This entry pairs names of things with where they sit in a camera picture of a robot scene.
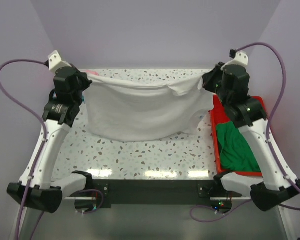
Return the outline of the white t shirt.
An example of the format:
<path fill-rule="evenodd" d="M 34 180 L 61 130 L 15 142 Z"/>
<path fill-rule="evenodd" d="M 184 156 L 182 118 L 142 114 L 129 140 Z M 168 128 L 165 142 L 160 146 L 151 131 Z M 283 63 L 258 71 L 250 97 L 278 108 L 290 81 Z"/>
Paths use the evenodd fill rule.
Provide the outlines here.
<path fill-rule="evenodd" d="M 190 133 L 214 107 L 202 77 L 146 84 L 89 74 L 92 83 L 83 93 L 87 127 L 94 135 L 120 142 Z"/>

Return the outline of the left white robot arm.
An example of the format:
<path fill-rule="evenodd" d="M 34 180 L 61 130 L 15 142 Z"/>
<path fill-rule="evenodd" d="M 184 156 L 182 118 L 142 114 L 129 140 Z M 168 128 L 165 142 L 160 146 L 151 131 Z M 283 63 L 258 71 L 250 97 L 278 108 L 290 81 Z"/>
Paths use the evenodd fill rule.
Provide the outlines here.
<path fill-rule="evenodd" d="M 73 171 L 52 182 L 52 173 L 61 146 L 80 112 L 83 91 L 92 81 L 73 65 L 56 70 L 54 89 L 44 107 L 43 126 L 30 162 L 16 183 L 9 183 L 7 194 L 27 208 L 54 213 L 64 198 L 78 192 L 89 196 L 94 190 L 90 173 Z"/>

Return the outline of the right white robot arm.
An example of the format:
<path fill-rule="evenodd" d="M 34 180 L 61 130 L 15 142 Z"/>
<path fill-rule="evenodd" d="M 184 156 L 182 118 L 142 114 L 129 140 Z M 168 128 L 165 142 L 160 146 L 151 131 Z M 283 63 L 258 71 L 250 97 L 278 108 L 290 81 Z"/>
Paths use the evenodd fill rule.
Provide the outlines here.
<path fill-rule="evenodd" d="M 263 212 L 300 195 L 300 178 L 281 154 L 265 108 L 248 94 L 250 75 L 246 68 L 219 62 L 202 79 L 203 88 L 218 97 L 225 114 L 245 138 L 262 174 L 256 179 L 229 170 L 222 172 L 214 177 L 213 192 L 220 197 L 228 192 L 250 197 Z"/>

